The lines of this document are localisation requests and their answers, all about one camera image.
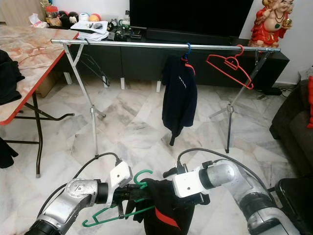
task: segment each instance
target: black cloth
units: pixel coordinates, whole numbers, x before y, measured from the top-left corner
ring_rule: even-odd
[[[5,51],[0,50],[0,105],[22,97],[16,90],[16,83],[24,78],[19,71],[18,62],[12,61]]]
[[[165,127],[172,131],[170,145],[184,126],[192,126],[197,106],[197,86],[195,71],[177,56],[169,56],[163,69],[162,84],[166,85],[162,120]]]
[[[126,213],[131,213],[136,207],[136,211],[155,205],[140,214],[134,215],[133,220],[141,223],[144,220],[145,232],[147,235],[186,235],[190,227],[195,204],[178,198],[175,195],[173,183],[168,180],[144,179],[148,186],[147,190],[152,196],[152,200],[144,200],[135,203],[128,201]]]
[[[12,157],[18,155],[2,138],[0,138],[0,168],[7,168],[13,165]]]

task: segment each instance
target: television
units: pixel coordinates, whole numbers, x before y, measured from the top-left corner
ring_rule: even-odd
[[[239,37],[253,0],[130,0],[131,27]]]

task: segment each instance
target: dark brown sofa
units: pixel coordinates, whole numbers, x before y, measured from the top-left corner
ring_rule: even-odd
[[[270,132],[280,139],[302,176],[313,174],[313,129],[308,129],[308,81],[301,81],[275,115]]]

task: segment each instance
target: white wall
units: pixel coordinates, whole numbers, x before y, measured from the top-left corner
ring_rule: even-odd
[[[277,82],[295,84],[298,71],[313,65],[313,0],[295,0],[295,7],[290,18],[293,27],[280,40],[282,52],[290,62]],[[104,20],[123,18],[125,10],[129,10],[129,0],[54,0],[59,10],[98,13]],[[250,39],[255,14],[263,8],[262,0],[254,0],[240,38]]]
[[[61,11],[98,13],[102,20],[121,19],[129,10],[129,0],[53,0],[53,5]]]
[[[280,39],[282,52],[290,59],[277,82],[296,84],[298,71],[313,65],[313,0],[295,0],[290,14],[292,28]],[[254,0],[240,38],[250,39],[256,12],[263,8],[261,0]]]

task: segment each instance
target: green hanger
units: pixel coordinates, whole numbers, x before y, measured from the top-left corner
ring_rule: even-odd
[[[147,187],[147,183],[146,183],[146,182],[139,182],[139,181],[137,180],[137,177],[138,177],[139,175],[143,174],[143,173],[150,173],[150,174],[152,174],[153,172],[152,172],[151,170],[141,170],[140,172],[138,172],[138,173],[134,176],[134,182],[135,182],[135,184],[141,185],[140,189],[143,189],[143,188]],[[141,201],[143,201],[143,200],[144,200],[144,199],[141,198],[141,199],[135,200],[135,202],[141,202]],[[98,216],[98,215],[100,215],[101,213],[105,212],[106,210],[108,210],[108,209],[110,209],[110,208],[103,208],[103,209],[101,209],[100,211],[98,211],[97,213],[95,213],[95,214],[92,216],[92,218],[93,218],[93,220],[94,220],[94,223],[92,223],[92,224],[87,224],[88,220],[86,219],[86,220],[82,223],[83,226],[88,228],[88,227],[92,227],[92,226],[95,226],[95,225],[98,225],[98,224],[104,224],[104,223],[107,223],[107,222],[110,222],[110,221],[119,219],[119,217],[114,217],[114,218],[106,219],[106,220],[102,220],[102,221],[99,221],[99,220],[97,219],[97,216]],[[139,214],[139,213],[145,212],[145,211],[150,210],[150,209],[152,209],[152,208],[154,208],[154,206],[150,206],[150,207],[145,208],[145,209],[142,209],[142,210],[140,210],[140,211],[136,211],[136,212],[133,212],[133,213],[126,214],[125,217],[127,218],[127,217],[129,217],[129,216],[132,216],[132,215],[135,215],[135,214]]]

